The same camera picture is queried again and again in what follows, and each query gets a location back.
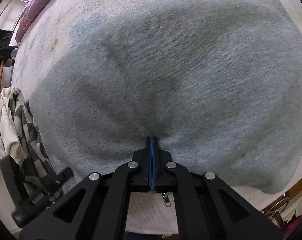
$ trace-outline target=bed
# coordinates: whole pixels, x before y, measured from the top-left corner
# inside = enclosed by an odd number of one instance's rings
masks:
[[[78,43],[88,38],[88,34],[96,25],[117,17],[124,12],[135,10],[152,0],[51,0],[26,30],[16,57],[12,75],[12,86],[18,87],[26,100],[30,99],[38,84],[45,78],[52,67],[63,59]],[[287,13],[302,34],[302,3],[300,0],[280,0]],[[252,187],[233,187],[258,210],[265,208],[302,178],[302,157],[297,170],[281,191],[267,194]],[[134,195],[131,201],[145,201],[143,197]],[[162,204],[162,198],[154,200]],[[127,227],[129,231],[139,233],[166,234],[177,232],[176,223],[164,228],[164,221],[172,220],[170,212],[163,212],[156,207],[148,206],[145,212],[153,212],[161,217],[158,221],[148,221],[150,230],[139,230],[137,224],[146,220],[143,215],[137,215],[134,208],[129,208]]]

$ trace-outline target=drying rack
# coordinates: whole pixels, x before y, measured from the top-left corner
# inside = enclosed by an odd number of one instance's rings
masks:
[[[9,0],[9,1],[7,2],[7,4],[4,6],[4,8],[1,10],[0,16],[3,14],[4,10],[7,8],[7,6],[10,4],[11,1],[12,1],[12,0]],[[19,17],[17,18],[17,20],[16,20],[16,22],[15,22],[13,28],[12,28],[12,34],[11,34],[10,40],[8,41],[8,44],[7,44],[7,45],[10,44],[10,41],[11,41],[11,39],[12,39],[12,35],[13,35],[14,31],[15,31],[15,28],[16,28],[17,25],[18,25],[18,22],[19,22],[19,20],[20,20],[20,18],[21,18],[21,15],[22,15],[22,12],[19,14]],[[2,82],[2,75],[3,75],[4,63],[5,63],[5,60],[2,60],[2,61],[1,61],[1,64],[0,64],[0,91],[1,91],[1,82]]]

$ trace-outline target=purple fabric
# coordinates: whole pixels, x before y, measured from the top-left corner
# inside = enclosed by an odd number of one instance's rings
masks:
[[[19,28],[15,37],[17,42],[21,41],[23,35],[26,33],[33,20],[43,10],[49,1],[50,0],[28,0],[22,11]]]

